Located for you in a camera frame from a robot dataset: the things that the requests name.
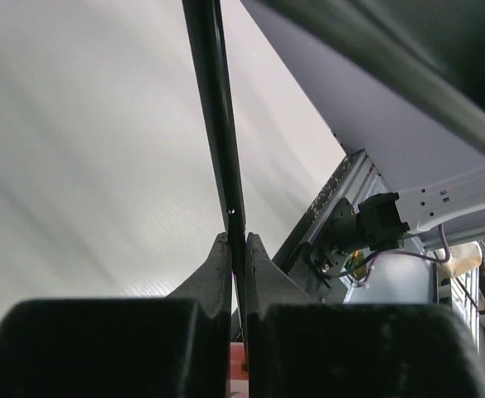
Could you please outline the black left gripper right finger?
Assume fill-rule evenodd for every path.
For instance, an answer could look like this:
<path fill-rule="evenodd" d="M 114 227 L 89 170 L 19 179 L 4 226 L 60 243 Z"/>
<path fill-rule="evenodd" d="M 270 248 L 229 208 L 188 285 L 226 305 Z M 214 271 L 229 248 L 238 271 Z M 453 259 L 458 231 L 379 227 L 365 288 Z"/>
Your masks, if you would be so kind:
<path fill-rule="evenodd" d="M 252 397 L 485 397 L 462 319 L 441 305 L 323 304 L 246 241 Z"/>

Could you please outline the pink folding umbrella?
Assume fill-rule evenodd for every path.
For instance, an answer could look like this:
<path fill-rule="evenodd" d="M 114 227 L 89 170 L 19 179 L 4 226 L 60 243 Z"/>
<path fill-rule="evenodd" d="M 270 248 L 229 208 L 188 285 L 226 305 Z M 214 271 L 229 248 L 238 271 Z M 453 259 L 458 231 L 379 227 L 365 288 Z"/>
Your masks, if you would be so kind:
<path fill-rule="evenodd" d="M 249 360 L 246 346 L 246 241 L 245 209 L 240 182 L 235 123 L 226 62 L 221 6 L 217 1 L 183 4 L 192 49 L 201 107 L 211 150 L 221 206 L 231 251 L 234 287 L 237 290 L 242 345 L 235 348 L 230 364 L 230 396 L 249 394 Z"/>

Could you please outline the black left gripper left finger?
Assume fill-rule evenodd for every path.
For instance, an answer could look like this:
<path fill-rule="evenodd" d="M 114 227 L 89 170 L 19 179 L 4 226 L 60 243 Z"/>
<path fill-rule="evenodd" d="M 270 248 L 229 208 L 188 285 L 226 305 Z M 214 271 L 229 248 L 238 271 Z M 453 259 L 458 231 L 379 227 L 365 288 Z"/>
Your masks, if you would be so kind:
<path fill-rule="evenodd" d="M 0 397 L 226 397 L 231 253 L 164 298 L 31 299 L 0 322 Z"/>

